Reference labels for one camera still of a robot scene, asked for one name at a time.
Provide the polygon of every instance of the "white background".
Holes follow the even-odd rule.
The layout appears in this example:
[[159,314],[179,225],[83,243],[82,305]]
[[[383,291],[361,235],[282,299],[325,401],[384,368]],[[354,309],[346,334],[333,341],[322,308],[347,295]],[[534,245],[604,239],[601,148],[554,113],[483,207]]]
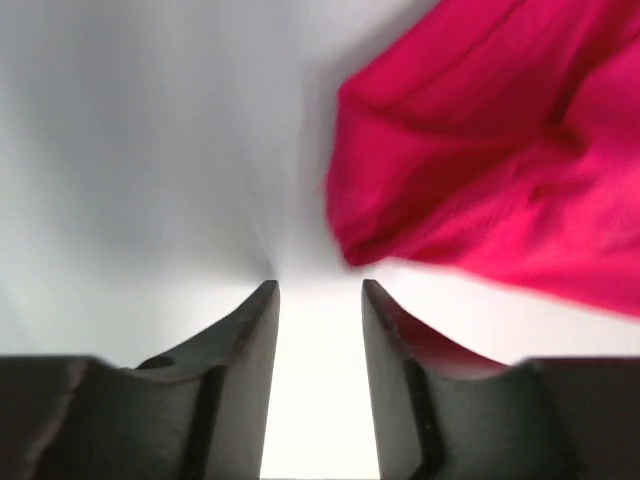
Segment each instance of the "white background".
[[262,475],[350,479],[378,477],[365,276],[502,361],[639,354],[627,319],[341,265],[322,215],[335,91],[432,3],[0,0],[0,351],[132,366],[277,278]]

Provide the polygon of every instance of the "pink fabric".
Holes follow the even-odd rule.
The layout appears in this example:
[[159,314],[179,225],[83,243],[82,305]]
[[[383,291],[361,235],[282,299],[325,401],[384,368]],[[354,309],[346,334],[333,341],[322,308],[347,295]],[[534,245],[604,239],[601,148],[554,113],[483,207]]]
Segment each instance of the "pink fabric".
[[639,31],[632,0],[442,0],[340,90],[346,260],[640,315]]

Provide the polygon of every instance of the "white surface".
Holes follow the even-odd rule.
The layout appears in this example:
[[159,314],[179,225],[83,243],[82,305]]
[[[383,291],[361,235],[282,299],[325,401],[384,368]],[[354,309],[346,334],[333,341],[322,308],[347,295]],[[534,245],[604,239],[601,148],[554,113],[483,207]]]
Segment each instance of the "white surface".
[[503,361],[639,354],[640,324],[453,272],[346,272],[333,96],[432,0],[0,1],[0,350],[133,365],[263,279],[281,327],[263,476],[376,478],[359,290]]

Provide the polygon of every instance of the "red cloth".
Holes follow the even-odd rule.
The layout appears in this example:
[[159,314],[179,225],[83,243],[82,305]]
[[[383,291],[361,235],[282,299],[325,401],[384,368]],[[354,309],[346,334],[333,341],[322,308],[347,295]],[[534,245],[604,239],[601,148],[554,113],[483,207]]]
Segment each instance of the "red cloth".
[[442,0],[339,92],[330,225],[640,315],[640,2]]

